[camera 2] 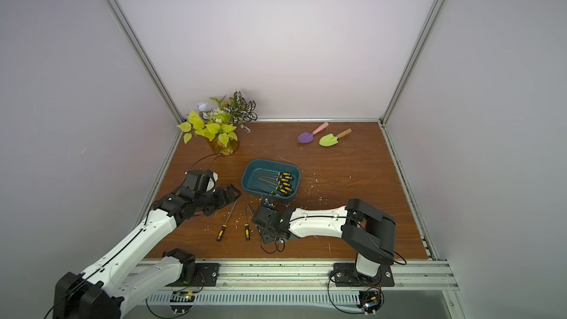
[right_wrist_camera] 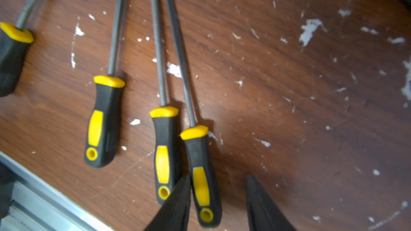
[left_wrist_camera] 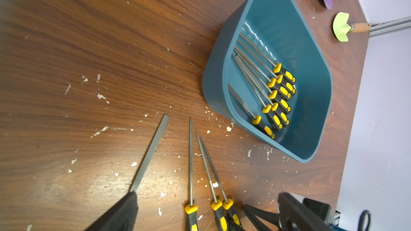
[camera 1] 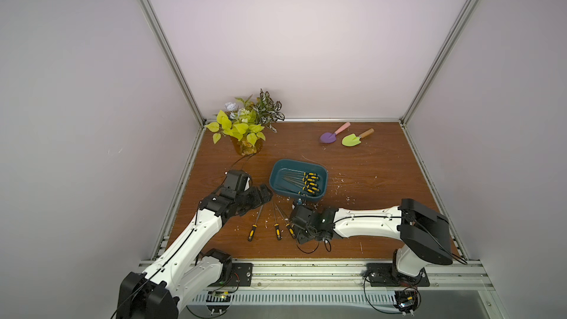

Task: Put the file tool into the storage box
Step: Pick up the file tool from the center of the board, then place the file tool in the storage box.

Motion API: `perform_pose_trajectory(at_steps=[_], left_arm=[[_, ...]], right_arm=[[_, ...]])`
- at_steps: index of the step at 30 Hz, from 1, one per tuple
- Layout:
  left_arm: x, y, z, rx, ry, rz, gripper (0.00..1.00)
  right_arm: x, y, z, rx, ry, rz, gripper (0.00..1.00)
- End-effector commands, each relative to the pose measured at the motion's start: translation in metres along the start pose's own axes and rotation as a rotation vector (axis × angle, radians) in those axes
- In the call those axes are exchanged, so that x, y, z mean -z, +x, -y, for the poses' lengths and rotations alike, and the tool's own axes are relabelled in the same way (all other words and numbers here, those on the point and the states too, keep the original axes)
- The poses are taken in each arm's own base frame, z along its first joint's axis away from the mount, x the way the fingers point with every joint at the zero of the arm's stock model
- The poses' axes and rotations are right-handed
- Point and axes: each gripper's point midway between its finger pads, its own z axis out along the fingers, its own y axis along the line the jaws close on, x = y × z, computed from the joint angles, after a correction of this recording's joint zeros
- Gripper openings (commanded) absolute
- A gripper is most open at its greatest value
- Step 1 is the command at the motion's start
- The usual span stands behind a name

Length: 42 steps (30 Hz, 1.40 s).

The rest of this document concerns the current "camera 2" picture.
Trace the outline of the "teal plastic storage box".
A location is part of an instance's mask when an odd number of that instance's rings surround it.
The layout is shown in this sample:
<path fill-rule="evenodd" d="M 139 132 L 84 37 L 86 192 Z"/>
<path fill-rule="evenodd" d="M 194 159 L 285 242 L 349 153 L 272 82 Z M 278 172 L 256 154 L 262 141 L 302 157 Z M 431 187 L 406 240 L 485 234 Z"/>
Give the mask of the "teal plastic storage box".
<path fill-rule="evenodd" d="M 242 175 L 242 187 L 251 195 L 291 202 L 298 193 L 301 172 L 295 166 L 267 159 L 251 161 Z"/>

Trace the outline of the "eleventh needle file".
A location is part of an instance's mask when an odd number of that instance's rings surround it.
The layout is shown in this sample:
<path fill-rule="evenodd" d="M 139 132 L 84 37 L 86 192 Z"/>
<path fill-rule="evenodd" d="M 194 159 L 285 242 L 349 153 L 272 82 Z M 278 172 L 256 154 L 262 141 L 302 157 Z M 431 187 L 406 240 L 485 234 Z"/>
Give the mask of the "eleventh needle file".
<path fill-rule="evenodd" d="M 267 176 L 267 177 L 280 177 L 280 178 L 285 178 L 285 179 L 293 179 L 293 175 L 291 173 L 287 173 L 287 172 L 279 172 L 279 171 L 257 171 L 256 172 L 257 175 L 259 176 Z"/>

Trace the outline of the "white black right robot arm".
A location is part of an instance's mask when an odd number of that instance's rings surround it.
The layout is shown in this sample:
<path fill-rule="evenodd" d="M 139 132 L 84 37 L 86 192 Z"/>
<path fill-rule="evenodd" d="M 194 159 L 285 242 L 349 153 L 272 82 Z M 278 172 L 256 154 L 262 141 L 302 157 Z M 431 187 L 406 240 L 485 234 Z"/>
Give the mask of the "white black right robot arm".
<path fill-rule="evenodd" d="M 355 270 L 375 277 L 382 266 L 394 264 L 397 222 L 395 218 L 361 199 L 328 210 L 258 207 L 252 223 L 268 245 L 311 236 L 342 239 L 357 253 Z"/>

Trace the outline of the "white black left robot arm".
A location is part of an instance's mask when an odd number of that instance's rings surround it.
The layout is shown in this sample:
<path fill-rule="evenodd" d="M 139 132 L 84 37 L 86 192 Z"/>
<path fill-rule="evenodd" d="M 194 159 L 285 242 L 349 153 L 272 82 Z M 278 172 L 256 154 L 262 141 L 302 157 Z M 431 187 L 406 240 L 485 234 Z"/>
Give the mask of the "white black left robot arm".
<path fill-rule="evenodd" d="M 195 215 L 209 217 L 242 195 L 229 184 L 216 184 L 212 171 L 188 171 L 184 182 L 155 202 L 140 224 L 107 254 L 82 272 L 67 273 L 56 284 L 52 318 L 123 318 L 167 284 L 187 280 L 196 271 L 192 254 L 175 249 L 134 277 L 132 270 L 166 236 Z"/>

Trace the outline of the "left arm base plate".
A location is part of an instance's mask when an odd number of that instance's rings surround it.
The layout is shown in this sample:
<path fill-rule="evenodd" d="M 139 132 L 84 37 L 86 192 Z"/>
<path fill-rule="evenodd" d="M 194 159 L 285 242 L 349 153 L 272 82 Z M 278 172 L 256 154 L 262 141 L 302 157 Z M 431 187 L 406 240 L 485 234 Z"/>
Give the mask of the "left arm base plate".
<path fill-rule="evenodd" d="M 181 276 L 168 287 L 215 287 L 219 263 L 197 262 L 184 266 Z"/>

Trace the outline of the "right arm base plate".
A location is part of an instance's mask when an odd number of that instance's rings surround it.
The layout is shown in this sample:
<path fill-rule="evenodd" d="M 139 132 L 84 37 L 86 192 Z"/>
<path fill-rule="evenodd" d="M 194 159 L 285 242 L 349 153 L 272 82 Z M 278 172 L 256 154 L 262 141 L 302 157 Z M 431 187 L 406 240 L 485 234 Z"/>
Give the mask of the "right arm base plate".
<path fill-rule="evenodd" d="M 360 274 L 354 263 L 338 262 L 333 264 L 332 282 L 338 287 L 394 287 L 394 275 L 389 265 L 380 265 L 376 276 Z"/>

